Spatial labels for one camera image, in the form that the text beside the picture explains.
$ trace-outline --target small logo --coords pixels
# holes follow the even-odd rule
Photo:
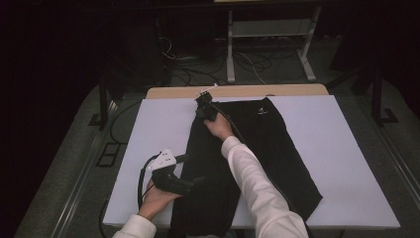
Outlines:
[[[263,115],[265,113],[268,113],[267,111],[264,111],[263,107],[259,109],[259,114]]]

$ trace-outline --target white sleeve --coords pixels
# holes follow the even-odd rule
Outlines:
[[[229,137],[223,143],[222,154],[247,203],[257,237],[308,237],[302,218],[288,209],[286,200],[246,145]]]
[[[145,217],[131,215],[130,219],[113,238],[153,238],[157,228]]]

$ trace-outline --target white tabletop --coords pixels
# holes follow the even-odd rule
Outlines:
[[[262,97],[214,98],[214,101]],[[319,191],[324,196],[307,224],[312,228],[397,228],[399,223],[376,182],[334,96],[273,96],[287,131]],[[195,116],[193,99],[145,99],[115,183],[103,222],[123,225],[138,211],[140,169],[165,148],[183,155]],[[182,164],[175,174],[180,175]],[[150,179],[147,172],[144,186]],[[154,224],[168,227],[172,204]],[[251,228],[240,199],[234,228]]]

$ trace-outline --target black pants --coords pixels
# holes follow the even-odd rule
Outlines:
[[[286,125],[268,98],[216,104],[236,124],[247,146],[259,159],[290,210],[307,220],[322,195],[287,133]],[[221,155],[222,142],[212,136],[201,118],[192,123],[181,178],[205,177],[190,194],[174,203],[169,237],[217,235],[230,229],[240,190]]]

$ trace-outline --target hand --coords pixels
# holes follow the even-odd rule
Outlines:
[[[213,136],[220,138],[222,141],[225,141],[230,136],[234,136],[231,123],[220,113],[217,113],[214,122],[204,120],[204,124]]]
[[[149,190],[146,192],[142,207],[140,207],[137,214],[145,217],[149,221],[152,221],[154,217],[163,211],[171,201],[181,196],[156,188],[152,180],[148,183],[148,189]]]

